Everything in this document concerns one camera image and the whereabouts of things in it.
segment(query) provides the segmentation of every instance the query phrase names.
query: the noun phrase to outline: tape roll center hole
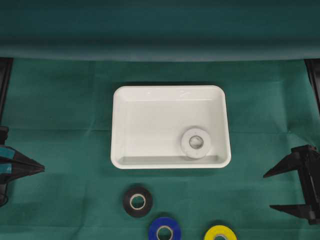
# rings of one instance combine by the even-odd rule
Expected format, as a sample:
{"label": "tape roll center hole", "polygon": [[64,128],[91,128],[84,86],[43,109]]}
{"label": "tape roll center hole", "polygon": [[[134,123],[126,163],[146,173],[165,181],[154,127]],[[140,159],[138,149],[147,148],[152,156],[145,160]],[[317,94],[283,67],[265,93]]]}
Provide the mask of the tape roll center hole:
{"label": "tape roll center hole", "polygon": [[146,198],[142,194],[134,194],[130,198],[130,206],[134,210],[141,210],[146,205]]}
{"label": "tape roll center hole", "polygon": [[201,149],[204,146],[204,143],[203,138],[200,136],[192,136],[189,140],[190,146],[195,150]]}
{"label": "tape roll center hole", "polygon": [[228,240],[228,238],[226,236],[220,234],[220,235],[215,236],[213,240]]}
{"label": "tape roll center hole", "polygon": [[169,226],[161,226],[156,231],[156,238],[158,240],[172,240],[174,231]]}

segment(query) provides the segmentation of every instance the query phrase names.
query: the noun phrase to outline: green backdrop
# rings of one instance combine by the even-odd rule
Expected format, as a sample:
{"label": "green backdrop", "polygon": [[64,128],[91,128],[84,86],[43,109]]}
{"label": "green backdrop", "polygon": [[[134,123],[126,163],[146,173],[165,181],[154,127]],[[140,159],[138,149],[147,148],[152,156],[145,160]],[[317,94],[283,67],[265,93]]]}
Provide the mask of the green backdrop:
{"label": "green backdrop", "polygon": [[[221,169],[121,170],[110,160],[112,102],[123,85],[212,84],[226,94],[232,160]],[[240,240],[318,239],[318,225],[269,208],[304,203],[298,174],[263,179],[290,148],[320,146],[320,119],[302,60],[114,62],[15,59],[2,124],[6,144],[46,166],[9,184],[0,239],[148,239],[158,216],[184,240],[215,224]],[[123,193],[143,184],[154,206],[126,214]]]}
{"label": "green backdrop", "polygon": [[320,57],[318,0],[7,0],[0,56],[230,61]]}

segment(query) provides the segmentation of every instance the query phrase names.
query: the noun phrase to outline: white tape roll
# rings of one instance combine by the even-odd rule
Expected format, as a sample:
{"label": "white tape roll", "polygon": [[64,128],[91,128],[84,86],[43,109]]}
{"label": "white tape roll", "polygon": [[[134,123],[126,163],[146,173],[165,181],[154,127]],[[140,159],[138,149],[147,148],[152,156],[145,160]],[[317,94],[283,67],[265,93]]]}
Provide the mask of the white tape roll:
{"label": "white tape roll", "polygon": [[182,151],[192,159],[203,158],[211,147],[209,134],[200,128],[189,129],[183,134],[181,139]]}

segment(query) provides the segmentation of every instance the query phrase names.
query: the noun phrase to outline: white plastic tray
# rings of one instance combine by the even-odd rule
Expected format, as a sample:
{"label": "white plastic tray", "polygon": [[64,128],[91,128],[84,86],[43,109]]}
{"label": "white plastic tray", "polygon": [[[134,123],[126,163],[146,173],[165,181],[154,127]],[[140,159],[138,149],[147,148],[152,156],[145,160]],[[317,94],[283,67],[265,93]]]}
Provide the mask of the white plastic tray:
{"label": "white plastic tray", "polygon": [[[190,158],[182,148],[182,137],[192,128],[210,137],[202,158]],[[226,98],[221,88],[123,86],[115,91],[111,161],[117,168],[223,168],[230,160]]]}

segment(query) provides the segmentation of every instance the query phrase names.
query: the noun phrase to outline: black tape roll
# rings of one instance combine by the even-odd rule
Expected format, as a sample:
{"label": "black tape roll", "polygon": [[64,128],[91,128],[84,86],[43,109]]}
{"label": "black tape roll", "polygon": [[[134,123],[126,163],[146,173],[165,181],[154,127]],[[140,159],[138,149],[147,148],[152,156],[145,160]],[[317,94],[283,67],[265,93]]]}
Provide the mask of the black tape roll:
{"label": "black tape roll", "polygon": [[[140,208],[134,208],[132,205],[132,199],[134,197],[144,198],[144,205]],[[141,218],[147,215],[153,205],[153,200],[150,192],[143,187],[133,187],[130,188],[123,196],[123,208],[124,210],[134,218]]]}

